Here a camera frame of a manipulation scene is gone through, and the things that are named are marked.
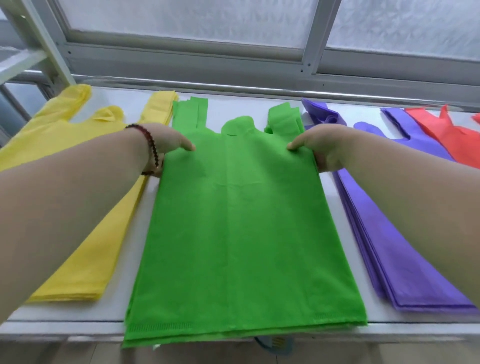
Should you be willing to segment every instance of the forearm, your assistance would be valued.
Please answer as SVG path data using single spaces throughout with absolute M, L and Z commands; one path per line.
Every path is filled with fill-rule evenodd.
M 338 153 L 410 244 L 480 306 L 480 170 L 358 131 Z
M 130 129 L 0 173 L 9 206 L 0 219 L 0 322 L 75 251 L 147 161 L 144 136 Z

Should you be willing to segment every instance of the tiled floor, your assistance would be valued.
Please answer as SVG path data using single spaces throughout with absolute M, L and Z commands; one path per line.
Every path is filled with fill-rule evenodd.
M 0 364 L 478 364 L 480 344 L 297 342 L 275 356 L 254 342 L 211 342 L 121 350 L 119 344 L 0 342 Z

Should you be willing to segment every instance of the stack of yellow bags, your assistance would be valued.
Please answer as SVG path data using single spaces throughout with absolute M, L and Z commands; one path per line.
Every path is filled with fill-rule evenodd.
M 123 111 L 117 106 L 99 109 L 82 123 L 69 122 L 91 94 L 90 86 L 75 85 L 47 102 L 20 132 L 0 149 L 0 170 L 123 129 Z M 159 122 L 167 125 L 172 114 L 172 103 L 177 99 L 174 91 L 152 94 L 139 122 Z M 29 301 L 97 300 L 102 296 L 115 269 L 121 244 L 144 182 L 145 177 L 137 180 L 124 198 Z

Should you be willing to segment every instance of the bracelet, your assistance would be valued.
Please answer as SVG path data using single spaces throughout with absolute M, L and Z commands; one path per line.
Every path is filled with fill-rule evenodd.
M 155 159 L 155 167 L 158 168 L 158 153 L 156 152 L 156 145 L 155 145 L 155 140 L 153 139 L 152 135 L 150 134 L 150 132 L 144 128 L 143 126 L 141 125 L 138 125 L 138 124 L 129 124 L 125 127 L 125 129 L 128 129 L 128 128 L 135 128 L 139 131 L 142 132 L 142 134 L 145 136 L 145 138 L 147 139 L 147 143 L 148 143 L 148 146 L 150 147 L 150 149 L 152 150 L 153 152 L 153 157 Z M 150 172 L 142 172 L 142 175 L 144 176 L 152 176 L 154 174 L 153 171 L 150 171 Z

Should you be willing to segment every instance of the green bag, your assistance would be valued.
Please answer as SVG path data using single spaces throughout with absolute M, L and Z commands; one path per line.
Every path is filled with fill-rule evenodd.
M 123 347 L 365 325 L 313 154 L 286 146 L 298 108 L 205 127 L 207 99 L 174 104 L 196 145 L 165 157 Z

